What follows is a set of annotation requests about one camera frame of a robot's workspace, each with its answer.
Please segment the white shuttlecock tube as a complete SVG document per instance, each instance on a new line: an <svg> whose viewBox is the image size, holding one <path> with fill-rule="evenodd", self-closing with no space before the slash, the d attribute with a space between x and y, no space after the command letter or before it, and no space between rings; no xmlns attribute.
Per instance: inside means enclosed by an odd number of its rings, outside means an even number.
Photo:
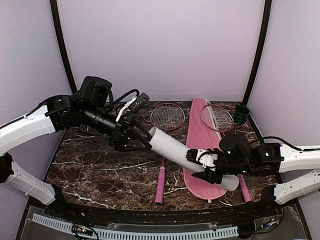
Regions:
<svg viewBox="0 0 320 240"><path fill-rule="evenodd" d="M187 152L190 148L183 143L156 126L153 126L148 133L151 135L151 140L149 141L151 151L194 173L205 170L201 164L187 160Z"/></svg>

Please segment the pink racket cover bag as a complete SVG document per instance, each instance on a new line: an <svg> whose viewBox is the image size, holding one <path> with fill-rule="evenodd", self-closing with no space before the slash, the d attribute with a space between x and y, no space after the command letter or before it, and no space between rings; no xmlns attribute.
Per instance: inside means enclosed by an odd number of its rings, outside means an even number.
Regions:
<svg viewBox="0 0 320 240"><path fill-rule="evenodd" d="M219 147L220 134L206 127L201 120L202 108L208 103L207 99L200 97L195 97L192 100L186 139L186 146L191 149L214 149ZM184 184L195 197L210 203L212 200L226 194L227 190L225 188L193 177L192 174L191 170L183 169Z"/></svg>

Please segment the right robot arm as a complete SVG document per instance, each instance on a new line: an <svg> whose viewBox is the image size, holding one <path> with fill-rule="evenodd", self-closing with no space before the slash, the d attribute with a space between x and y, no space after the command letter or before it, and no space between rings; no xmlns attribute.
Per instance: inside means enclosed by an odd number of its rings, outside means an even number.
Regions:
<svg viewBox="0 0 320 240"><path fill-rule="evenodd" d="M279 205L316 191L320 188L320 147L296 147L282 138L276 143L262 143L252 147L243 134L228 134L219 142L218 148L189 149L186 159L198 164L203 171L193 177L234 191L239 180L227 182L228 177L241 174L265 177L296 170L309 173L285 183L277 183L262 190L262 201L255 205L255 213L266 217Z"/></svg>

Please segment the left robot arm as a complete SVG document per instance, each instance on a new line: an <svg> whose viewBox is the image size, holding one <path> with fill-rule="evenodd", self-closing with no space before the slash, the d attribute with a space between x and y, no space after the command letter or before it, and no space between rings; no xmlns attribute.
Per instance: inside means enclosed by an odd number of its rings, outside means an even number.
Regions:
<svg viewBox="0 0 320 240"><path fill-rule="evenodd" d="M123 105L118 115L113 115L116 101L112 83L95 76L86 76L72 95L47 98L31 112L0 127L1 183L50 206L58 217L67 218L71 208L64 202L61 190L23 170L9 151L38 137L81 125L108 135L108 144L119 152L149 151L152 137L134 118L149 99L145 93L137 94Z"/></svg>

